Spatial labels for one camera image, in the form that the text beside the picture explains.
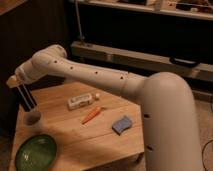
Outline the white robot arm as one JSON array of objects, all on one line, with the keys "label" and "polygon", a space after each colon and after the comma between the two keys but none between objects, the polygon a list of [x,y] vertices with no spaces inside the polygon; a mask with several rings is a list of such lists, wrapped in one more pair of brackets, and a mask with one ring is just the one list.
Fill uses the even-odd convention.
[{"label": "white robot arm", "polygon": [[25,86],[46,75],[75,79],[138,104],[146,171],[204,171],[195,100],[179,75],[159,72],[145,77],[81,64],[68,60],[66,50],[55,44],[19,65],[7,85],[33,109],[34,99]]}]

